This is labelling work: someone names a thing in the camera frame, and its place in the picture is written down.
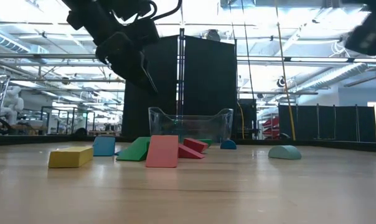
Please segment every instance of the red block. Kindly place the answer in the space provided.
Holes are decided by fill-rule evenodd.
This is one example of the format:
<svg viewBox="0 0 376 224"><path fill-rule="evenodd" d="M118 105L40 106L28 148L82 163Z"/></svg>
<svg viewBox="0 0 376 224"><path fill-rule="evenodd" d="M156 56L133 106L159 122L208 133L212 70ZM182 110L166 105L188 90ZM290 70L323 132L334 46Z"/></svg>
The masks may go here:
<svg viewBox="0 0 376 224"><path fill-rule="evenodd" d="M197 152L203 152L209 147L206 143L191 138L184 139L184 145Z"/></svg>
<svg viewBox="0 0 376 224"><path fill-rule="evenodd" d="M203 159L205 156L183 144L178 145L178 157L185 159Z"/></svg>
<svg viewBox="0 0 376 224"><path fill-rule="evenodd" d="M176 168L178 162L178 136L152 136L146 167Z"/></svg>

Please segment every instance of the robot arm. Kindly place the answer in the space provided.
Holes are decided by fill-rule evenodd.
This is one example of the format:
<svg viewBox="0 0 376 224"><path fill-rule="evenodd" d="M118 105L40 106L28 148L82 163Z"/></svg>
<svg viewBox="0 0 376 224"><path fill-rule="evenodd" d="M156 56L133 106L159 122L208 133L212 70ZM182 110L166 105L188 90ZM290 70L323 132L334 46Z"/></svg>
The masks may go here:
<svg viewBox="0 0 376 224"><path fill-rule="evenodd" d="M132 84L156 94L157 89L148 73L143 47L159 41L154 21L177 12L178 0L172 11L153 17L157 12L150 0L62 0L69 8L68 23L76 30L84 27L93 37L97 58ZM143 17L151 11L150 16ZM120 24L116 16L126 21L136 15L133 23Z"/></svg>

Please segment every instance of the foam block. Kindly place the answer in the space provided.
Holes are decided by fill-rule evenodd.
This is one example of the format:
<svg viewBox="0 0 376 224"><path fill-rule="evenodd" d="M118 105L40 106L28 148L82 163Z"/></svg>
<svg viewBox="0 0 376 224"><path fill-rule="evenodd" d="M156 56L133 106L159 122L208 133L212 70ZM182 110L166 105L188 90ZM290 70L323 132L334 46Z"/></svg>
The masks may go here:
<svg viewBox="0 0 376 224"><path fill-rule="evenodd" d="M50 153L49 168L81 167L93 159L92 147L69 147Z"/></svg>
<svg viewBox="0 0 376 224"><path fill-rule="evenodd" d="M151 137L139 137L131 145L119 152L118 161L144 161L148 153Z"/></svg>
<svg viewBox="0 0 376 224"><path fill-rule="evenodd" d="M268 157L275 159L301 159L301 153L294 146L275 146L268 152Z"/></svg>
<svg viewBox="0 0 376 224"><path fill-rule="evenodd" d="M203 152L208 148L206 143L191 138L184 139L184 145L197 152Z"/></svg>
<svg viewBox="0 0 376 224"><path fill-rule="evenodd" d="M221 143L220 146L221 149L237 149L237 145L233 140L226 140L223 143Z"/></svg>
<svg viewBox="0 0 376 224"><path fill-rule="evenodd" d="M146 167L175 168L178 163L178 136L152 136Z"/></svg>
<svg viewBox="0 0 376 224"><path fill-rule="evenodd" d="M205 156L183 144L178 145L178 158L203 159Z"/></svg>
<svg viewBox="0 0 376 224"><path fill-rule="evenodd" d="M206 143L207 147L210 147L213 144L213 140L211 140L211 139L198 139L198 141Z"/></svg>
<svg viewBox="0 0 376 224"><path fill-rule="evenodd" d="M94 140L94 156L115 155L115 138L98 136Z"/></svg>

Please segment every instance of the blue arch block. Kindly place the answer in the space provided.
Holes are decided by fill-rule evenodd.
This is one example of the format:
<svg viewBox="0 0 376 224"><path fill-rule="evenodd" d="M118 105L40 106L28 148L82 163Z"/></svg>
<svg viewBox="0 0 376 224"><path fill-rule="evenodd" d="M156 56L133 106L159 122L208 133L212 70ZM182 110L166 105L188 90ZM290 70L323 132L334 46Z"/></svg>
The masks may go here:
<svg viewBox="0 0 376 224"><path fill-rule="evenodd" d="M221 149L237 149L237 145L233 140L226 140L223 143L221 143L220 146Z"/></svg>
<svg viewBox="0 0 376 224"><path fill-rule="evenodd" d="M94 140L94 156L113 156L115 154L115 138L98 136Z"/></svg>
<svg viewBox="0 0 376 224"><path fill-rule="evenodd" d="M268 157L275 159L301 159L301 153L294 146L275 146L268 152Z"/></svg>

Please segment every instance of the black partition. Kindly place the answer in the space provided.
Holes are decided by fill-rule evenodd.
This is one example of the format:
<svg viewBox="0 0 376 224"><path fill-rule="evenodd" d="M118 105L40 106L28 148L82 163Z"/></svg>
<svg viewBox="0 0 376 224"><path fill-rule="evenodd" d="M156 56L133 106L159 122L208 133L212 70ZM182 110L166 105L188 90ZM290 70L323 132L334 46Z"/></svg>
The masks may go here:
<svg viewBox="0 0 376 224"><path fill-rule="evenodd" d="M339 141L358 141L355 106L336 107L336 139Z"/></svg>
<svg viewBox="0 0 376 224"><path fill-rule="evenodd" d="M215 115L236 107L235 45L186 37L183 114Z"/></svg>
<svg viewBox="0 0 376 224"><path fill-rule="evenodd" d="M334 140L335 126L335 107L319 106L319 138Z"/></svg>
<svg viewBox="0 0 376 224"><path fill-rule="evenodd" d="M318 139L318 118L316 106L294 106L297 111L296 139Z"/></svg>
<svg viewBox="0 0 376 224"><path fill-rule="evenodd" d="M127 138L149 136L148 108L160 107L167 114L176 114L178 36L164 37L156 45L145 48L149 72L159 94L151 96L126 83L122 135Z"/></svg>
<svg viewBox="0 0 376 224"><path fill-rule="evenodd" d="M290 121L289 106L279 105L278 111L280 114L280 133L287 134L290 138L293 138L292 125ZM295 127L295 132L297 133L298 117L297 108L292 106L293 123Z"/></svg>
<svg viewBox="0 0 376 224"><path fill-rule="evenodd" d="M375 108L358 107L358 125L360 142L376 142Z"/></svg>

